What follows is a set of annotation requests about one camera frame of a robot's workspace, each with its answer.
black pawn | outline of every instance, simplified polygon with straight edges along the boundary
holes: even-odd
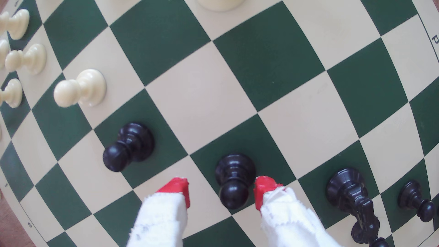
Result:
[[[353,168],[337,172],[326,187],[329,203],[357,218],[351,230],[356,243],[368,243],[369,247],[389,247],[385,239],[378,237],[380,221],[374,213],[374,203],[368,197],[363,176]]]
[[[148,158],[153,149],[149,129],[140,123],[128,123],[119,130],[117,141],[105,149],[104,164],[111,171],[122,171],[131,162]]]
[[[435,214],[435,205],[429,199],[422,199],[421,185],[414,180],[401,189],[398,205],[408,210],[416,208],[416,215],[423,222],[429,222]]]
[[[256,167],[247,156],[230,154],[218,162],[215,177],[221,186],[221,203],[228,209],[238,209],[247,202],[248,188],[255,181]]]

checkered pattern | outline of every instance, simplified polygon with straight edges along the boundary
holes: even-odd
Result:
[[[227,210],[214,178],[231,152],[294,189],[346,247],[353,216],[324,190],[339,169],[365,178],[393,247],[439,228],[396,204],[410,179],[439,206],[439,14],[423,0],[246,0],[226,13],[196,0],[18,0],[29,29],[11,49],[47,49],[19,78],[22,104],[0,107],[0,188],[37,247],[124,247],[141,200],[174,176],[190,182],[186,247],[266,247],[253,195]],[[93,108],[58,107],[56,83],[98,69]],[[104,147],[121,126],[150,127],[156,148],[121,173]],[[422,247],[439,243],[434,233]]]

white cloth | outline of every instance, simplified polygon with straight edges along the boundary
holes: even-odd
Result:
[[[269,247],[341,247],[291,188],[265,192],[260,211]]]
[[[182,247],[186,224],[183,194],[156,192],[142,203],[126,247]]]

cream square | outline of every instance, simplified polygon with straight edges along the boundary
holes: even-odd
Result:
[[[284,0],[325,69],[380,37],[360,0]]]
[[[35,0],[41,21],[44,23],[64,0]]]
[[[433,199],[439,194],[439,145],[436,145],[427,153],[424,160],[427,167],[428,184],[430,185],[430,198]]]
[[[206,31],[210,40],[215,40],[281,0],[245,0],[235,9],[225,12],[210,11],[202,7],[197,0],[184,1],[201,24],[201,27]]]
[[[190,156],[139,185],[134,192],[143,201],[146,196],[155,193],[174,177],[187,178],[189,181],[191,206],[187,210],[188,220],[183,238],[230,217],[230,212],[221,204],[220,198]]]
[[[327,72],[269,105],[259,116],[296,178],[358,140]]]
[[[67,80],[76,79],[86,69],[97,69],[107,84],[105,98],[99,105],[79,105],[92,128],[144,88],[109,27],[88,44],[63,73]]]
[[[130,10],[134,5],[136,5],[140,0],[94,0],[102,13],[102,16],[108,23],[108,25],[113,24],[113,22],[124,13]]]
[[[256,114],[212,42],[159,76],[146,90],[189,154]]]
[[[77,247],[118,247],[94,215],[83,219],[65,231]]]
[[[380,192],[424,157],[409,103],[361,137],[360,142]]]
[[[18,127],[12,143],[33,184],[37,184],[57,163],[32,111]]]
[[[439,63],[418,15],[382,36],[408,100],[439,76]]]
[[[58,162],[92,214],[132,190],[122,173],[104,165],[103,153],[102,143],[91,131]]]
[[[64,232],[35,187],[20,202],[46,242]]]
[[[395,246],[419,246],[432,233],[433,221],[422,222],[415,215],[405,225],[396,230],[392,236]]]

